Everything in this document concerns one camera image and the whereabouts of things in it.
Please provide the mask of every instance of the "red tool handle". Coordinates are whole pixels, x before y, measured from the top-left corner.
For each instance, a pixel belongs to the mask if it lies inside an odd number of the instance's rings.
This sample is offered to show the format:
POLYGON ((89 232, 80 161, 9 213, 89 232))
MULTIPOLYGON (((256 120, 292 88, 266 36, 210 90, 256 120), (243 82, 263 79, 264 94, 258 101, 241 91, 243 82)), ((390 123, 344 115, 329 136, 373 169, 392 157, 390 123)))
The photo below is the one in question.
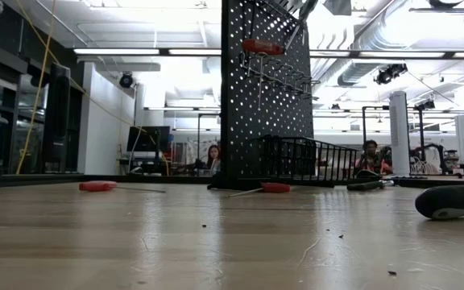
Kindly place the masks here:
POLYGON ((242 41, 242 48, 249 52, 264 52, 270 56, 284 54, 284 49, 280 45, 262 39, 245 39, 242 41))
POLYGON ((291 186, 288 184, 279 184, 266 182, 263 183, 263 191, 265 193, 288 193, 291 190, 291 186))
POLYGON ((116 186, 118 186, 118 184, 113 181, 88 181, 81 182, 79 189, 88 192, 101 192, 115 189, 116 186))

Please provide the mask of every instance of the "desk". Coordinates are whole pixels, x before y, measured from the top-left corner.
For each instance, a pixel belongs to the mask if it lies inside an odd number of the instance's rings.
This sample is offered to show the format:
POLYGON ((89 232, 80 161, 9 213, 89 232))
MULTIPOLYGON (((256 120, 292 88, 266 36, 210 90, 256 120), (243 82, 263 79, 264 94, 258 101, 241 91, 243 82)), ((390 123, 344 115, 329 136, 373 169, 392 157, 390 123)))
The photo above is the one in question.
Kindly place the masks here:
MULTIPOLYGON (((116 159, 119 162, 119 175, 126 175, 128 174, 128 164, 130 164, 130 158, 118 158, 116 159)), ((155 161, 155 157, 134 157, 132 160, 132 169, 140 166, 140 164, 143 163, 148 163, 148 164, 153 164, 155 161)), ((161 172, 164 174, 165 173, 165 167, 166 167, 166 161, 162 159, 162 157, 159 158, 159 167, 164 168, 161 170, 161 172)))
POLYGON ((422 217, 420 189, 120 185, 166 193, 0 188, 0 290, 464 289, 464 218, 422 217))

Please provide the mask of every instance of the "person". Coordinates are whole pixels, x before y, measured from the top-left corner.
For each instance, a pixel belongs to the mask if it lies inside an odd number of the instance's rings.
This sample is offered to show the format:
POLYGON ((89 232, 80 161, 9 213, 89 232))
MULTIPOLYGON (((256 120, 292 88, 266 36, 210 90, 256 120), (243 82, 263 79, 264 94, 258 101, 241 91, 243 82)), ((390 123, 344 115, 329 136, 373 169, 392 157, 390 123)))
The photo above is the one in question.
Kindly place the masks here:
POLYGON ((382 155, 377 153, 377 147, 378 144, 374 140, 367 140, 362 145, 364 154, 361 155, 361 159, 356 164, 356 172, 364 169, 382 175, 393 173, 391 155, 389 157, 387 155, 389 147, 383 148, 382 152, 380 152, 382 155))
POLYGON ((361 159, 355 165, 356 171, 369 170, 371 172, 380 171, 379 156, 377 155, 377 142, 374 140, 367 140, 363 145, 362 149, 364 154, 361 155, 361 159))
POLYGON ((209 147, 207 152, 207 168, 210 169, 210 173, 214 174, 220 171, 221 156, 218 145, 212 145, 209 147))

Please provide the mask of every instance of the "black screwdriver handle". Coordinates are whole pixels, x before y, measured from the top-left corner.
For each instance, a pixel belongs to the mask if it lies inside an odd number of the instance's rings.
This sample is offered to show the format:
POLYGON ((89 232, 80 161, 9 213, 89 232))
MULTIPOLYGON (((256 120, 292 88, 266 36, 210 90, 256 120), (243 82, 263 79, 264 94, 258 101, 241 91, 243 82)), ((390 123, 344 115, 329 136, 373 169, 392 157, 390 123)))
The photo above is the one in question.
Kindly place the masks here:
POLYGON ((384 186, 382 181, 371 181, 361 184, 349 184, 346 186, 347 190, 367 191, 372 189, 379 189, 384 186))
POLYGON ((427 218, 464 216, 464 185, 445 185, 425 190, 415 200, 416 210, 427 218))

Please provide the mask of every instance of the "black pegboard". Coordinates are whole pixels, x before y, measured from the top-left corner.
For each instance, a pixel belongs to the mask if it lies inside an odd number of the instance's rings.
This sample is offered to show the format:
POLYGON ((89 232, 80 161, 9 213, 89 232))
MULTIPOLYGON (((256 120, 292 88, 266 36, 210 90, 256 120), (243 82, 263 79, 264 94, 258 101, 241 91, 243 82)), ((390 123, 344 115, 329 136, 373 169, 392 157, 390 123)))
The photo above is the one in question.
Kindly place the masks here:
MULTIPOLYGON (((264 39, 284 46, 297 21, 278 2, 229 0, 222 2, 222 169, 226 175, 260 175, 259 142, 264 135, 313 137, 313 111, 309 95, 294 93, 287 87, 265 82, 259 106, 259 77, 248 77, 245 65, 259 71, 259 58, 244 53, 244 39, 264 39)), ((295 84, 310 74, 309 36, 301 27, 282 56, 270 64, 263 60, 268 76, 295 84)))

